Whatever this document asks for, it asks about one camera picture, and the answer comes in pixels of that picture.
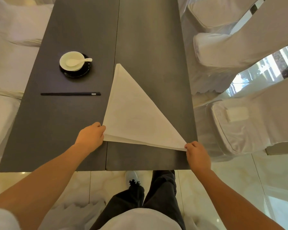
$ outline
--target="table surface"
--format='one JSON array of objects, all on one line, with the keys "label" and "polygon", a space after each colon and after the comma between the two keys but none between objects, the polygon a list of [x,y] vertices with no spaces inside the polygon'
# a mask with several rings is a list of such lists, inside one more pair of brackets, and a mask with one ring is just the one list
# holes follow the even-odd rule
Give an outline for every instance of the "table surface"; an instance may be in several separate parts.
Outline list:
[{"label": "table surface", "polygon": [[[83,78],[59,71],[68,51],[93,58]],[[71,146],[78,132],[102,123],[120,63],[187,141],[197,140],[177,0],[56,0],[0,163],[30,172]],[[40,96],[41,92],[101,96]],[[104,142],[78,167],[90,170],[188,169],[185,153]]]}]

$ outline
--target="white shirt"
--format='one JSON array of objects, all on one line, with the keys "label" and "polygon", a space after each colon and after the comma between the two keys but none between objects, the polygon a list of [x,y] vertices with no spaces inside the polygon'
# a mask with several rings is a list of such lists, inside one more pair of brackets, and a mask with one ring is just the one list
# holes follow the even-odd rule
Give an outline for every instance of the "white shirt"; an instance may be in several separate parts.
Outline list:
[{"label": "white shirt", "polygon": [[[100,230],[181,230],[179,224],[162,214],[148,209],[136,208],[110,219]],[[0,209],[0,230],[20,230],[16,217],[7,210]]]}]

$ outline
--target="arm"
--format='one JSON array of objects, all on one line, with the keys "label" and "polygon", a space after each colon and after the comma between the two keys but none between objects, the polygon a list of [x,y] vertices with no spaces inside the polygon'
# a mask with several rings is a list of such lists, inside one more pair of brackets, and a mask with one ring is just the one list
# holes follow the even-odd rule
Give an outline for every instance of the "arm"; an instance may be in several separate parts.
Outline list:
[{"label": "arm", "polygon": [[204,186],[227,230],[284,230],[218,178],[202,144],[194,141],[185,148],[192,172]]},{"label": "arm", "polygon": [[81,130],[66,152],[1,193],[0,208],[12,212],[21,229],[37,229],[80,163],[102,144],[105,129],[94,123]]}]

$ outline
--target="leg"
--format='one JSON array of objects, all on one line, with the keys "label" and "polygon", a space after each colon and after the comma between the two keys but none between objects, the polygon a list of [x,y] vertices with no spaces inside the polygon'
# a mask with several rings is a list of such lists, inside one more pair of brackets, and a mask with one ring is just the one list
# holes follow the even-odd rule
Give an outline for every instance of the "leg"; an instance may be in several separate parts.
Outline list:
[{"label": "leg", "polygon": [[142,207],[144,188],[139,183],[131,182],[129,189],[114,195],[107,206],[91,227],[91,230],[100,229],[106,222],[115,216],[134,208]]},{"label": "leg", "polygon": [[182,230],[184,221],[178,207],[174,170],[157,170],[153,172],[150,189],[143,208],[154,209],[175,220]]}]

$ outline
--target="black saucer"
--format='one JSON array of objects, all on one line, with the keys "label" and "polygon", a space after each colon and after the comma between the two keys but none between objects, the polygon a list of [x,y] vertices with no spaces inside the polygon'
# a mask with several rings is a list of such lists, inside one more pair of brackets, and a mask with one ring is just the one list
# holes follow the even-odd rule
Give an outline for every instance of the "black saucer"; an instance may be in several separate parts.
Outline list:
[{"label": "black saucer", "polygon": [[65,69],[63,69],[61,66],[60,66],[60,70],[61,72],[66,76],[66,77],[71,77],[71,78],[77,78],[77,77],[82,77],[84,76],[85,74],[88,73],[88,71],[90,70],[91,68],[91,63],[90,62],[85,62],[84,65],[82,66],[81,69],[79,69],[78,71],[67,71]]}]

